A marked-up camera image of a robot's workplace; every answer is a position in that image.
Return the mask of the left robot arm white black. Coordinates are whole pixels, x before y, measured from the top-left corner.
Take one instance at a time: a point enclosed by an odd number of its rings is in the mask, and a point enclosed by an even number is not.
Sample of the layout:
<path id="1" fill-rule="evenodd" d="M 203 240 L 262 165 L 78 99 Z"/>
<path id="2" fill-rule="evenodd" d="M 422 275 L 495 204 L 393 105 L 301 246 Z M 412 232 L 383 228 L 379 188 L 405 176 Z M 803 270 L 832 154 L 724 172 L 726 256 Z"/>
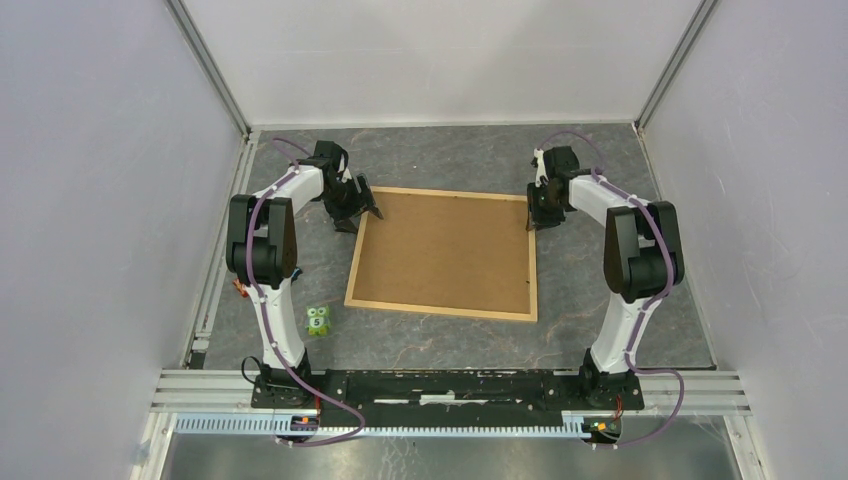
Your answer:
<path id="1" fill-rule="evenodd" d="M 337 232 L 355 234 L 355 218 L 381 214 L 366 176 L 352 174 L 348 152 L 321 140 L 268 187 L 230 199 L 225 248 L 226 266 L 247 292 L 260 327 L 254 391 L 261 400 L 295 408 L 315 394 L 291 294 L 298 270 L 295 216 L 310 202 L 324 205 Z"/>

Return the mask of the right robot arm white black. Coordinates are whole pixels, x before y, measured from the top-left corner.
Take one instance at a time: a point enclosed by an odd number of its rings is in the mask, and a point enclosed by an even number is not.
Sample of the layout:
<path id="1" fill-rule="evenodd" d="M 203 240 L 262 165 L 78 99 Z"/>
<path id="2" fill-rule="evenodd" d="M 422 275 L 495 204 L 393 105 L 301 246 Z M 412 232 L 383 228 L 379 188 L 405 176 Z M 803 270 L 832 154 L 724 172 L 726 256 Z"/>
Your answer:
<path id="1" fill-rule="evenodd" d="M 684 277 L 674 205 L 648 202 L 613 185 L 598 169 L 583 169 L 568 146 L 535 149 L 527 186 L 530 230 L 561 225 L 580 211 L 604 229 L 603 275 L 610 291 L 604 322 L 579 369 L 577 392 L 602 408 L 636 387 L 635 356 L 644 328 Z"/>

